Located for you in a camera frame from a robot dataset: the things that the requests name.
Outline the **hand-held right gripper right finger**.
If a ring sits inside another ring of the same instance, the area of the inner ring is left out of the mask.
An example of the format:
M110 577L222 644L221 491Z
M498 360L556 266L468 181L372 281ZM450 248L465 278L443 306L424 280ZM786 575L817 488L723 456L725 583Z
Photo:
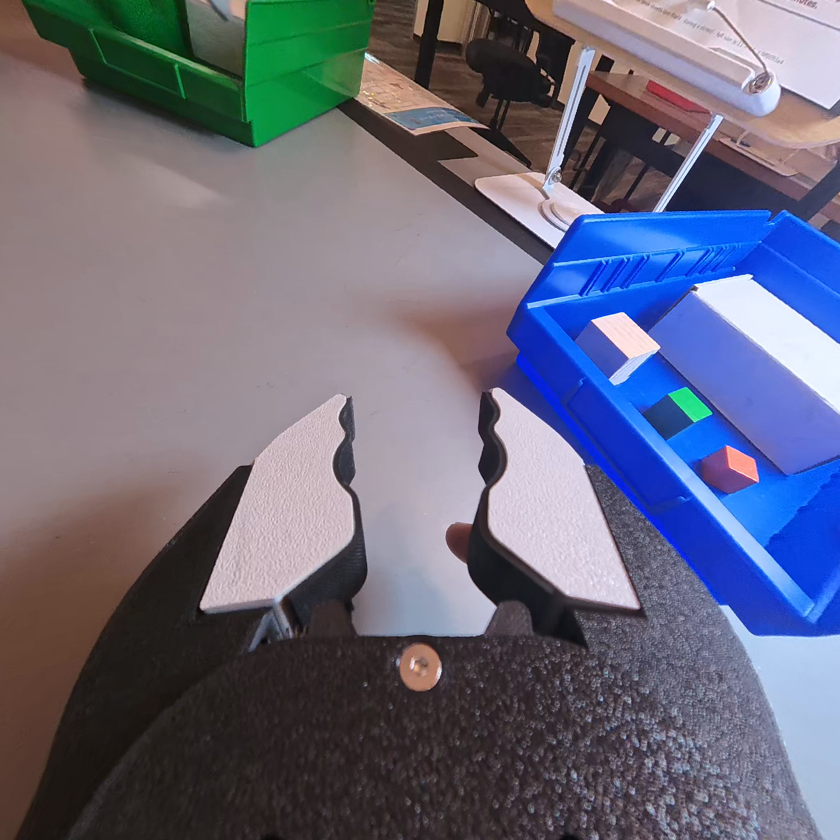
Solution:
M580 636L576 612L640 617L642 605L583 459L514 397L479 402L485 482L469 536L471 580L516 602L545 636Z

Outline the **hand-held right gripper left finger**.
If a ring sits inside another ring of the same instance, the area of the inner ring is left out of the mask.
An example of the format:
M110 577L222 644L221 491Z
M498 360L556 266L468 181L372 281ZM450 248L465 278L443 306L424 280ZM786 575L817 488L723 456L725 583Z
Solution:
M352 398L337 394L254 460L199 603L204 614L268 608L285 637L313 611L347 613L368 566L355 477Z

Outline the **white cardboard box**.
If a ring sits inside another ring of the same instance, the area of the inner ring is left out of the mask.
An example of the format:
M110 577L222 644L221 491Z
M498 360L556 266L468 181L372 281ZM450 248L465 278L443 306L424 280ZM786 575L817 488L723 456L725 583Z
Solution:
M781 472L838 458L838 342L751 275L693 286L649 335Z
M246 1L185 1L184 4L194 56L242 77Z

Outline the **green plastic bin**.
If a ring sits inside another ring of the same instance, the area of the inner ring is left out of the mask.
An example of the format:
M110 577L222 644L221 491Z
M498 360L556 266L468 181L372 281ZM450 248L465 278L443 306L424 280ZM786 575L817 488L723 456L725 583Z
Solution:
M244 75L196 58L183 1L25 1L84 78L250 147L361 89L373 1L246 2Z

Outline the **green wooden cube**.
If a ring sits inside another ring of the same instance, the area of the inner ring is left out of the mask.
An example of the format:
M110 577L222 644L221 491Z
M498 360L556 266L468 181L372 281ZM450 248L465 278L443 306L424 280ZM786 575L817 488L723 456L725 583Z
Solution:
M662 438L671 439L712 416L712 411L690 388L682 387L661 397L643 416Z

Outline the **red wooden cube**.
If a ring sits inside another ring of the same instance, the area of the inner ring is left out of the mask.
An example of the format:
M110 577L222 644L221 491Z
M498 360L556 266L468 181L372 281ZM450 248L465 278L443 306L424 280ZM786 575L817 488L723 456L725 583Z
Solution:
M709 487L728 495L760 482L755 459L729 445L703 458L699 474Z

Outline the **light wooden block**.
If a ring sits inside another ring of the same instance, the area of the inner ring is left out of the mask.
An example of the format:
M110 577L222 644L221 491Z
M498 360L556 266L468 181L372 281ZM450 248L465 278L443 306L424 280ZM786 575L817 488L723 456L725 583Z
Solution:
M614 385L626 382L660 350L624 312L589 321L574 342Z

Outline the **brown wooden desk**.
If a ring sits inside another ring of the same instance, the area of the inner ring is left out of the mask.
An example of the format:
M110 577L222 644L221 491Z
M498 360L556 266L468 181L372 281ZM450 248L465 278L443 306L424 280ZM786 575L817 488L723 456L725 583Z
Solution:
M609 109L571 185L609 212L642 212L634 191L648 171L666 186L711 115L674 104L675 93L649 89L641 74L593 71L584 95L602 96ZM667 209L787 211L838 239L838 103L826 110L783 91L764 118L724 120L670 198Z

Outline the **printed paper sheet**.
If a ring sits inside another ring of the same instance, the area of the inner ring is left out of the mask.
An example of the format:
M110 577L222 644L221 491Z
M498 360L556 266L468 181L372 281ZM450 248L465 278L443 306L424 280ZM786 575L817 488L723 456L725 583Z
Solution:
M486 128L369 52L364 54L356 100L414 136L462 127Z

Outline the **red flat object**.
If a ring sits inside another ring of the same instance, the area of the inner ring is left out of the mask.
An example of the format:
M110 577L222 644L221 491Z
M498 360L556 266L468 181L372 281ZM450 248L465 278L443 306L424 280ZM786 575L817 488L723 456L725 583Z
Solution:
M679 95L677 92L658 84L654 80L647 81L646 91L669 105L674 106L680 111L703 114L709 113L707 108L704 108L698 103Z

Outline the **black office chair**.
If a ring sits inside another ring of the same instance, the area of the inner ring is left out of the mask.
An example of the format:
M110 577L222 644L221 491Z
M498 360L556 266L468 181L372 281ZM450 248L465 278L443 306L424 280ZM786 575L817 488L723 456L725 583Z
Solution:
M551 76L527 54L499 40L475 38L465 48L467 66L481 75L482 87L476 105L484 108L497 100L493 116L486 127L486 140L512 155L526 167L531 161L501 131L513 102L530 103L550 109L557 101L559 89Z

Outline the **white printed board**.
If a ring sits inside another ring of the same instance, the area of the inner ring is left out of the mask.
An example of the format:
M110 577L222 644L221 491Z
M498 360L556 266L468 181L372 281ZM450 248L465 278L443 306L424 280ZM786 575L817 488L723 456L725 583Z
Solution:
M839 2L773 2L787 16L782 86L825 109L838 108Z

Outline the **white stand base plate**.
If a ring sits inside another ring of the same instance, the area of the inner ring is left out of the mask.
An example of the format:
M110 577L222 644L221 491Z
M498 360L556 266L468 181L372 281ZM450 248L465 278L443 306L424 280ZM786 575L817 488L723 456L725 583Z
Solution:
M571 28L582 36L582 48L570 94L556 134L548 171L481 177L477 191L542 242L556 248L575 219L599 210L561 182L564 153L571 136L590 75L596 49L607 52L633 69L647 69L651 78L702 103L710 120L670 180L654 212L670 201L721 126L727 111L742 111L749 118L770 114L781 99L781 85L758 50L748 42L722 7L715 2L690 2L704 14L717 16L751 54L745 59L720 47L697 43L664 23L656 23L617 2L552 2L548 13L536 13L552 28Z

